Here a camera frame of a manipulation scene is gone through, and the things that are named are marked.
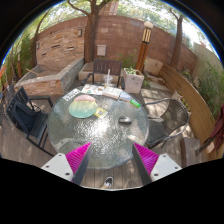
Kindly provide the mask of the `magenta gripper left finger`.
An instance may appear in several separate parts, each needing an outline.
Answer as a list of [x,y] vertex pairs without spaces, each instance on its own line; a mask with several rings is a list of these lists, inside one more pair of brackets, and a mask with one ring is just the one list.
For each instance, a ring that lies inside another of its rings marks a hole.
[[72,181],[80,185],[92,155],[92,143],[89,142],[66,154],[66,159],[73,171]]

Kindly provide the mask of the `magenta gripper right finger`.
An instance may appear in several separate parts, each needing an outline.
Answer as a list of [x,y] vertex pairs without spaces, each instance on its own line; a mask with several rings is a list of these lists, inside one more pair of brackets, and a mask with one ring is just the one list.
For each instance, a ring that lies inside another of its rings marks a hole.
[[134,156],[142,184],[147,185],[151,183],[152,180],[150,175],[159,158],[159,155],[137,143],[133,144],[132,154]]

